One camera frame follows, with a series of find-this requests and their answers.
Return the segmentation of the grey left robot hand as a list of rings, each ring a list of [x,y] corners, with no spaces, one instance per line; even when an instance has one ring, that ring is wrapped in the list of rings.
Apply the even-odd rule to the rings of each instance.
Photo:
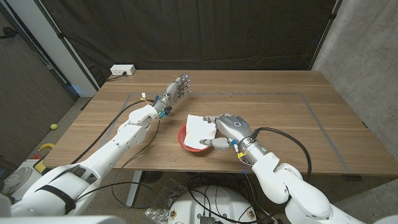
[[[158,114],[162,114],[164,109],[173,107],[179,99],[191,93],[190,80],[188,75],[183,74],[177,77],[172,83],[168,85],[163,94],[152,105]]]

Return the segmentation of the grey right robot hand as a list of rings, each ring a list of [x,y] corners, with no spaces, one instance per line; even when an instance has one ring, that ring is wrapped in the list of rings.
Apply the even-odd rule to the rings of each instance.
[[[233,146],[238,157],[251,165],[268,153],[265,147],[252,137],[249,125],[240,116],[225,113],[218,116],[205,116],[203,120],[214,123],[216,129],[224,137],[201,139],[200,144],[213,146],[218,150],[227,150]]]

